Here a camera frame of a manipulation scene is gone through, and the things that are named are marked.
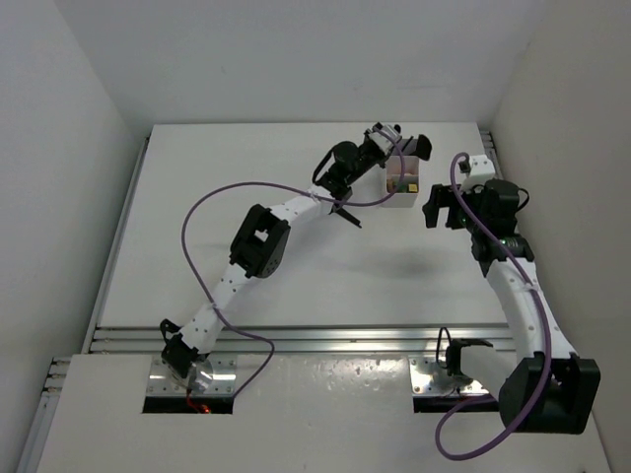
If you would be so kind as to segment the long round black brush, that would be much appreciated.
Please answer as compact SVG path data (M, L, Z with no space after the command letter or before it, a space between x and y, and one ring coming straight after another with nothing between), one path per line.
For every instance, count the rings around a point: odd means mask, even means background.
M333 206L330 210L330 213L332 215L337 215L338 217L344 219L345 221L349 222L359 229L362 228L361 221L343 207Z

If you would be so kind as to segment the black fan brush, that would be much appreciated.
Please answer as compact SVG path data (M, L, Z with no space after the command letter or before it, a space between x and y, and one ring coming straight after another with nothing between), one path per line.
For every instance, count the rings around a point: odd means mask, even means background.
M432 151L433 145L430 139L424 134L419 134L416 140L416 147L413 155L421 161L429 162Z

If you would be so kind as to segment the thin black liner brush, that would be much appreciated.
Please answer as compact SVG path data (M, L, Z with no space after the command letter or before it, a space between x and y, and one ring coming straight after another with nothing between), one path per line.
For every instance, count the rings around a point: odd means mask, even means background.
M410 144L414 141L414 137L411 136L403 145L400 146L400 151L403 155L405 155L407 149L409 148Z

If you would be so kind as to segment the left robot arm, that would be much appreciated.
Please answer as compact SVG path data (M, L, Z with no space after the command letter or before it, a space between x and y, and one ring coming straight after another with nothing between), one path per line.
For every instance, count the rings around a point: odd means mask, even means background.
M162 360L181 378L189 376L193 365L212 351L223 328L246 338L261 341L274 352L273 342L232 325L223 311L238 292L256 279L270 277L280 266L290 231L321 215L337 215L356 227L360 221L349 207L373 207L386 202L392 193L372 202L352 202L352 184L375 166L383 168L392 153L401 153L399 125L376 123L364 132L360 145L343 141L334 145L317 165L307 190L264 181L244 181L219 187L197 200L187 212L180 231L184 258L202 288L209 305L198 311L182 327L168 319L161 322L165 340ZM210 291L195 267L186 245L186 231L193 213L202 203L222 192L240 187L270 187L294 193L282 204L265 207L255 204L248 210L230 245L228 265L220 282Z

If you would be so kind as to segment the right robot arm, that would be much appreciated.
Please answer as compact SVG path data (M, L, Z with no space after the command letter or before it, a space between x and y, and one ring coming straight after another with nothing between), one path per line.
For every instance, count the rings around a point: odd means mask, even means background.
M537 283L534 253L517 230L526 190L491 178L466 190L435 184L422 211L427 227L447 209L447 228L471 235L471 253L494 291L511 329L516 358L502 362L493 344L454 338L446 350L447 374L478 380L498 402L504 425L524 408L519 433L579 435L591 414L600 371L563 335Z

